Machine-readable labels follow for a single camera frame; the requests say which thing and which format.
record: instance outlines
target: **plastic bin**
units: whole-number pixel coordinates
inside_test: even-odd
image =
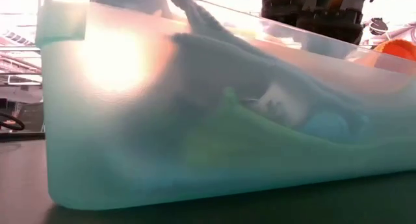
[[[414,62],[199,0],[87,1],[45,0],[38,17],[58,204],[122,208],[416,168],[414,80],[379,69]]]

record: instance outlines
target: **orange object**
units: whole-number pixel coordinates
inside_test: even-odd
[[[396,39],[384,42],[377,46],[375,49],[377,52],[387,53],[390,55],[398,56],[416,62],[416,45],[403,39]],[[384,58],[379,58],[375,62],[374,66],[378,67],[378,64],[387,62]],[[410,67],[398,67],[391,64],[388,66],[390,71],[395,71],[407,75],[416,75],[416,63]]]

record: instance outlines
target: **dark countertop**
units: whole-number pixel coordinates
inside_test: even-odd
[[[0,224],[416,223],[416,173],[102,212],[47,194],[44,141],[0,143]]]

